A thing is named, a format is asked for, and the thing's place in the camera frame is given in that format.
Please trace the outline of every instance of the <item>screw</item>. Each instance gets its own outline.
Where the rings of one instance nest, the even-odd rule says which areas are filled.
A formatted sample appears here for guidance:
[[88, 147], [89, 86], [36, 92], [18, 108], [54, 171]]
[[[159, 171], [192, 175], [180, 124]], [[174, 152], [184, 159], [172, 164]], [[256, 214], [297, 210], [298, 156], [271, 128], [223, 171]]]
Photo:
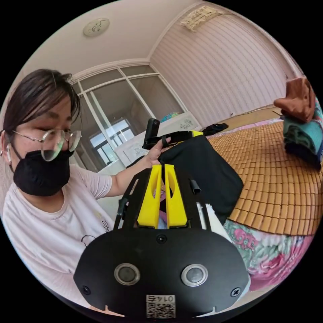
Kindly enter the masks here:
[[158, 235], [156, 241], [159, 244], [164, 244], [167, 241], [167, 238], [165, 235]]
[[235, 288], [232, 292], [231, 292], [231, 297], [236, 297], [240, 294], [241, 289], [239, 287]]
[[85, 295], [90, 295], [91, 294], [91, 291], [87, 286], [83, 286], [82, 289], [83, 289], [83, 293]]

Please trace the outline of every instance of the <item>qr code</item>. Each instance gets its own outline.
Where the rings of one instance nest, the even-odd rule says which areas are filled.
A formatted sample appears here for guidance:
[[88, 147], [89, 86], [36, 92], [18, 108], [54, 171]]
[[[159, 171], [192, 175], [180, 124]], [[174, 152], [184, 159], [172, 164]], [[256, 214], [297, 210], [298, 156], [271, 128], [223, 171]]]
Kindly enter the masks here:
[[175, 314], [175, 303], [147, 303], [149, 319], [173, 319]]

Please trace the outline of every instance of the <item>teal blanket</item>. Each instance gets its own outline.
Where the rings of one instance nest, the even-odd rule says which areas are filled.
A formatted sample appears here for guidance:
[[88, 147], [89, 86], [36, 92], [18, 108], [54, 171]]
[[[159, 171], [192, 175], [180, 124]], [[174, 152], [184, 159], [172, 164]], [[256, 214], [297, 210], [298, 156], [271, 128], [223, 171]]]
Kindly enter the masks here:
[[308, 123], [301, 123], [286, 116], [283, 132], [285, 144], [303, 145], [317, 155], [323, 141], [323, 111], [317, 98], [313, 119]]

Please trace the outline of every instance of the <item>pink t-shirt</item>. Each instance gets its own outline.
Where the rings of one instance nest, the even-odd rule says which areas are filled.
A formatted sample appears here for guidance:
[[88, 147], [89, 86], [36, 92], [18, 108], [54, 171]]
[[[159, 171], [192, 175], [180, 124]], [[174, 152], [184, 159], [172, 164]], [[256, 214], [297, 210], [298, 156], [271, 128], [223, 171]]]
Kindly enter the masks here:
[[16, 252], [31, 273], [63, 297], [89, 307], [73, 280], [85, 247], [113, 229], [114, 222], [97, 199], [110, 190], [112, 178], [71, 165], [60, 211], [32, 206], [12, 183], [2, 221]]

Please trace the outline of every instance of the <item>bamboo mat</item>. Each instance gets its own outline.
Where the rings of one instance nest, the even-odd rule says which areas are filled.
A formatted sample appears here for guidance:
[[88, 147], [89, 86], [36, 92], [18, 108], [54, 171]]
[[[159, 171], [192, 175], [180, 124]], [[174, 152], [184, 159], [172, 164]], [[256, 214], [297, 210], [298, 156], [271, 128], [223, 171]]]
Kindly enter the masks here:
[[273, 234], [316, 232], [323, 214], [323, 170], [285, 152], [282, 122], [209, 141], [244, 182], [230, 220]]

